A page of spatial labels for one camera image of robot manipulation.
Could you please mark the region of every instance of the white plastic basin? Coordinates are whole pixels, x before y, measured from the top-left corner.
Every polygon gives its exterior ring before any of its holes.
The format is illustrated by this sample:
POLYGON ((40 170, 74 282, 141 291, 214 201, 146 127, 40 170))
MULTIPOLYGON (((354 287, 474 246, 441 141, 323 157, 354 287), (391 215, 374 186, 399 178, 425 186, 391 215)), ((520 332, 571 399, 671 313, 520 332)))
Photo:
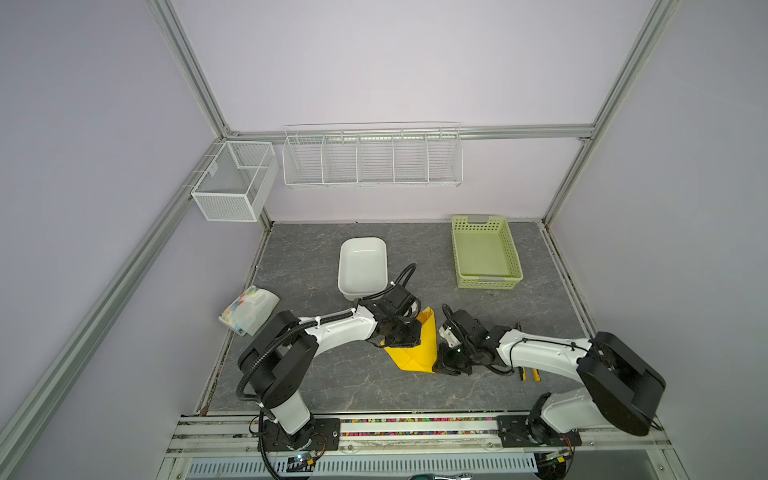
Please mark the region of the white plastic basin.
POLYGON ((347 300, 370 295, 387 286, 386 243, 378 237, 350 238, 341 245, 339 291, 347 300))

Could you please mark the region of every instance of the gray marble tabletop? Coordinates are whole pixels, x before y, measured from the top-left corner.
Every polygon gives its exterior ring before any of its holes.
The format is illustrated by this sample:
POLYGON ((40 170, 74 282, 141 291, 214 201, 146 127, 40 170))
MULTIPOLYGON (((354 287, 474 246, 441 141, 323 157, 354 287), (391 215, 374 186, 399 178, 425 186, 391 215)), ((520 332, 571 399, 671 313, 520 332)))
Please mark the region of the gray marble tabletop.
MULTIPOLYGON (((536 223, 509 224, 524 279, 513 290, 467 290, 456 286, 450 223, 277 224, 259 265, 256 285, 280 298, 276 312, 320 315, 351 306, 336 286, 339 248, 354 237, 380 237, 387 245, 389 277, 408 263, 418 264, 408 290, 435 310, 464 309, 489 328, 514 326, 526 332, 563 338, 582 337, 581 327, 536 223)), ((237 358, 252 341, 235 337, 209 411, 253 411, 234 395, 241 373, 237 358)), ((350 411, 527 410, 546 392, 567 392, 578 384, 541 373, 522 382, 475 367, 459 377, 404 372, 384 350, 366 342, 347 343, 317 356, 301 384, 304 401, 315 413, 350 411)))

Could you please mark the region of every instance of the plastic package with colorful print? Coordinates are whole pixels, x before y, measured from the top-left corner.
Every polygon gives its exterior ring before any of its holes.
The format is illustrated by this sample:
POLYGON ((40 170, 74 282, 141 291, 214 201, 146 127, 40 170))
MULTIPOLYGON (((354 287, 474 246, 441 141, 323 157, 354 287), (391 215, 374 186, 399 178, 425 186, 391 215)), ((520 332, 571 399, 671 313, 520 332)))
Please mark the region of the plastic package with colorful print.
POLYGON ((239 336, 253 335, 270 318, 279 301, 269 290, 251 285, 224 309, 219 320, 239 336))

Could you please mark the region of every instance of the white wire basket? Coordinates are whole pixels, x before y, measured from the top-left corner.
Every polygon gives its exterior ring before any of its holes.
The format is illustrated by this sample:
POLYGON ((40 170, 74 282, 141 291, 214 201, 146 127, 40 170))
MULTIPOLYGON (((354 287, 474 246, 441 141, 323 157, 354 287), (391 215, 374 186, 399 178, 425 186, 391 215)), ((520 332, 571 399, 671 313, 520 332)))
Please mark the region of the white wire basket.
POLYGON ((283 149, 291 188, 459 185, 458 128, 367 134, 288 134, 283 149))
POLYGON ((208 220, 257 222, 279 169, 271 142, 225 141, 192 197, 208 220))

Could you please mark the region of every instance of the yellow envelope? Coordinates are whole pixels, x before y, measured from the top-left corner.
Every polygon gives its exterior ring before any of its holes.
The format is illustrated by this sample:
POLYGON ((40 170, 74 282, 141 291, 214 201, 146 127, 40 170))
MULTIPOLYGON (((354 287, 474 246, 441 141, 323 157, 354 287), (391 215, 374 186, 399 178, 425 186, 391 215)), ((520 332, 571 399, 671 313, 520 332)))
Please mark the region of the yellow envelope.
POLYGON ((401 370, 432 373, 432 366, 437 361, 435 312, 431 308, 426 308, 417 318, 422 323, 422 344, 409 349, 388 347, 385 350, 401 370))

